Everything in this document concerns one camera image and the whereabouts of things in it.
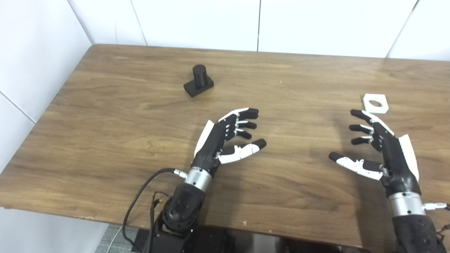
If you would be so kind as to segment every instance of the black fingertip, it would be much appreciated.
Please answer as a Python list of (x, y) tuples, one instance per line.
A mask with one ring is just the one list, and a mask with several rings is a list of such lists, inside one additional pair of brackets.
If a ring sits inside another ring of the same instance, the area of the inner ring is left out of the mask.
[(350, 129), (350, 131), (361, 131), (361, 126), (360, 125), (349, 125), (348, 129)]
[(359, 145), (359, 144), (364, 144), (364, 143), (368, 143), (369, 141), (367, 139), (358, 137), (358, 138), (354, 138), (351, 140), (351, 143), (353, 145)]
[(242, 138), (245, 138), (247, 140), (252, 138), (252, 135), (250, 133), (246, 132), (246, 131), (238, 131), (237, 135), (242, 137)]
[(259, 150), (261, 150), (267, 146), (267, 142), (265, 141), (265, 139), (256, 140), (256, 141), (252, 142), (252, 144), (258, 146)]
[(352, 109), (350, 110), (350, 114), (355, 117), (360, 117), (363, 113), (361, 110)]
[(249, 128), (249, 129), (256, 129), (257, 125), (253, 122), (247, 122), (247, 123), (245, 123), (244, 127)]
[(332, 160), (332, 161), (337, 161), (338, 159), (341, 159), (341, 158), (343, 158), (344, 156), (343, 155), (341, 155), (341, 154), (338, 154), (338, 153), (336, 153), (336, 152), (331, 152), (329, 155), (328, 155), (328, 158), (330, 158), (330, 160)]
[(259, 113), (258, 109), (249, 108), (247, 111), (245, 111), (245, 118), (246, 119), (257, 119), (258, 113)]

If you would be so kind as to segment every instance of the white block with hole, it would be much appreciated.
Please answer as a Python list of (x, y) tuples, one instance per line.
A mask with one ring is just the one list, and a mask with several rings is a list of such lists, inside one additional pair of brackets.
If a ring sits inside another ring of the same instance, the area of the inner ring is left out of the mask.
[[(380, 104), (380, 106), (373, 105), (371, 101)], [(386, 113), (389, 110), (389, 105), (384, 94), (365, 94), (363, 102), (364, 111), (368, 113)]]

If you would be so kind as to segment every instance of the gray carpet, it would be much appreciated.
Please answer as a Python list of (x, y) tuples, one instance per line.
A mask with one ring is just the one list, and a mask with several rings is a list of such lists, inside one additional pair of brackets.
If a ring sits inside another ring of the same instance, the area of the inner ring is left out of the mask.
[[(111, 225), (111, 224), (108, 226), (95, 253), (106, 253), (113, 237), (116, 235), (120, 227), (121, 227), (120, 225)], [(132, 227), (126, 228), (126, 235), (132, 240), (135, 239), (137, 232), (138, 232), (137, 228)], [(132, 247), (131, 244), (123, 238), (121, 230), (119, 234), (116, 236), (116, 239), (111, 245), (111, 248), (109, 249), (108, 253), (130, 253), (131, 247)]]

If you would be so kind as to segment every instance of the wooden table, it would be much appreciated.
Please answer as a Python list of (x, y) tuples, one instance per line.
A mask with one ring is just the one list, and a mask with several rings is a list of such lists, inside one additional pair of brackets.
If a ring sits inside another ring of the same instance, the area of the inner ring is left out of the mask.
[[(198, 63), (215, 87), (192, 99), (183, 84)], [(394, 237), (383, 187), (327, 156), (381, 160), (350, 144), (358, 133), (348, 125), (363, 122), (349, 111), (365, 93), (386, 94), (381, 118), (410, 134), (424, 201), (450, 202), (449, 80), (445, 62), (95, 45), (1, 174), (0, 205), (121, 223), (156, 170), (189, 170), (207, 119), (253, 107), (251, 133), (268, 145), (220, 167), (201, 224), (386, 252)], [(148, 227), (151, 193), (180, 182), (158, 177), (130, 224)]]

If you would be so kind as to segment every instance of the white wall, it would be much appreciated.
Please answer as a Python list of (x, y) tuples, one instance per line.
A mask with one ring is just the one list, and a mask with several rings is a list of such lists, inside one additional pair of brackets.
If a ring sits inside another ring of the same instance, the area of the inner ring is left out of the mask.
[[(0, 172), (91, 46), (68, 2), (2, 1)], [(0, 208), (0, 252), (94, 252), (107, 224)]]
[(94, 253), (105, 224), (0, 208), (2, 253)]
[(416, 0), (262, 0), (259, 51), (380, 57)]
[(450, 0), (419, 0), (390, 58), (450, 61)]
[(259, 0), (132, 0), (148, 45), (256, 51)]
[(68, 0), (94, 44), (147, 45), (130, 0)]
[(2, 1), (0, 91), (33, 121), (91, 46), (63, 0)]

